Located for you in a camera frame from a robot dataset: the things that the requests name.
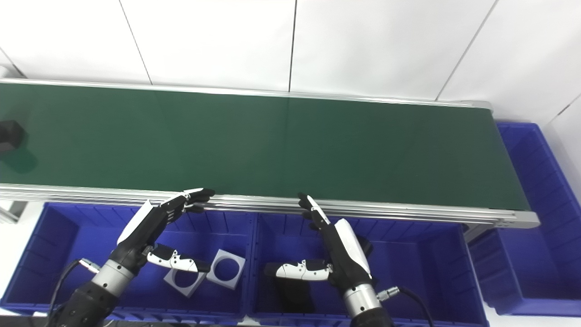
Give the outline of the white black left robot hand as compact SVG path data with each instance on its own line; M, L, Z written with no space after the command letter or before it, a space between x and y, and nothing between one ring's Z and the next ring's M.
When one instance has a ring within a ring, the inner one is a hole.
M211 265L176 249L159 244L158 238L168 224L185 213L202 213L216 192L195 188L174 194L159 205L148 199L143 203L118 238L118 245L109 259L137 275L145 263L190 273L209 273Z

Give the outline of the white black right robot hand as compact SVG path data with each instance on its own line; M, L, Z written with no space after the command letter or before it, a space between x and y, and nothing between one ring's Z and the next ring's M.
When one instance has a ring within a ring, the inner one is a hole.
M369 263L349 222L342 218L332 223L310 195L299 193L298 197L299 206L305 210L303 217L320 233L329 259L268 263L264 273L281 279L328 281L342 295L360 292L375 297Z

